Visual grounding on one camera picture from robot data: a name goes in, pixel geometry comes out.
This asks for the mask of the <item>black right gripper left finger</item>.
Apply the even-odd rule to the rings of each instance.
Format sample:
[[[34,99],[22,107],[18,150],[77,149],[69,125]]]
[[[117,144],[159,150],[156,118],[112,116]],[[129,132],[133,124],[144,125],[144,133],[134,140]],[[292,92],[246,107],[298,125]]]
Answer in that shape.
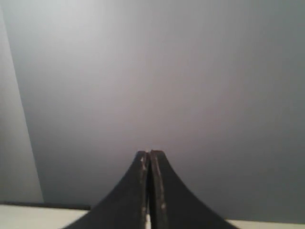
[[[138,151],[115,188],[67,229],[144,229],[149,155]]]

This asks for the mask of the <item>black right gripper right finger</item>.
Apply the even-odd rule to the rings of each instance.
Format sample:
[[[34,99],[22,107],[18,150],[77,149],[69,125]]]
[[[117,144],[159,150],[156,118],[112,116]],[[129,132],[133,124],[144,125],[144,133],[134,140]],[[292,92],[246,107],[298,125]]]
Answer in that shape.
[[[182,182],[165,153],[150,152],[153,191],[150,215],[153,229],[235,229]]]

